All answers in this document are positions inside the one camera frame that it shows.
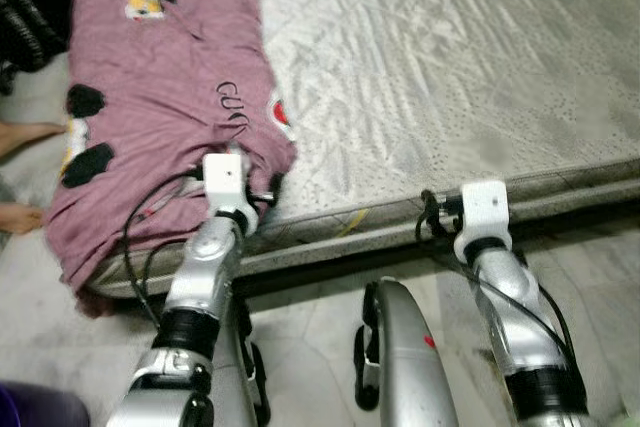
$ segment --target red mark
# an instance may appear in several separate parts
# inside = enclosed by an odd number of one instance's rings
[[[276,105],[273,106],[273,115],[276,120],[284,125],[289,125],[289,121],[287,120],[287,116],[284,115],[284,107],[282,107],[282,102],[276,102]]]

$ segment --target white bracket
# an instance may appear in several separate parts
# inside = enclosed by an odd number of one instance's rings
[[[453,243],[456,257],[467,263],[464,249],[473,241],[495,237],[511,250],[509,234],[509,204],[507,186],[499,180],[487,180],[465,184],[462,193],[462,231]]]
[[[204,156],[204,191],[209,201],[209,215],[237,210],[247,218],[246,236],[258,228],[258,214],[247,201],[245,192],[247,169],[241,153],[207,154]]]

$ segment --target cartoon print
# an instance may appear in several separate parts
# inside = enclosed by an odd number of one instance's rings
[[[127,0],[124,13],[128,19],[164,19],[162,1],[176,3],[176,0]]]
[[[113,149],[106,143],[87,149],[89,140],[88,117],[100,112],[105,106],[102,92],[82,84],[75,84],[67,94],[67,110],[70,138],[67,155],[62,165],[62,185],[77,187],[91,181],[96,175],[105,172],[113,158]]]
[[[295,142],[296,138],[287,119],[287,115],[284,112],[284,103],[277,92],[271,93],[271,99],[267,104],[267,114],[271,121],[276,124],[278,129],[289,139],[291,142]]]

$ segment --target tiled floor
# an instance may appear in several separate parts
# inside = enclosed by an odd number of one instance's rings
[[[639,220],[525,244],[531,268],[571,327],[592,413],[608,425],[640,411]],[[35,245],[14,238],[12,249]],[[88,320],[75,312],[59,272],[34,251],[28,265],[0,262],[0,379],[76,392],[102,427],[153,338],[137,310]],[[443,357],[462,426],[513,425],[484,324],[468,286],[432,260],[254,298],[254,340],[268,375],[273,427],[380,425],[353,400],[353,335],[362,288],[382,275],[401,279],[420,305]]]

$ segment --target fabric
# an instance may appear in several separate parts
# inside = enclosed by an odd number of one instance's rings
[[[295,147],[258,0],[75,0],[73,22],[72,132],[46,222],[63,279],[78,292],[163,180],[233,141],[251,160],[250,189],[262,193],[289,170]],[[163,202],[131,228],[132,249],[188,237],[207,205],[201,190]]]
[[[638,195],[640,0],[262,4],[300,156],[243,274],[412,242],[425,188],[539,177],[527,218]]]
[[[65,50],[33,0],[0,0],[0,63],[5,61],[26,72],[46,65]]]

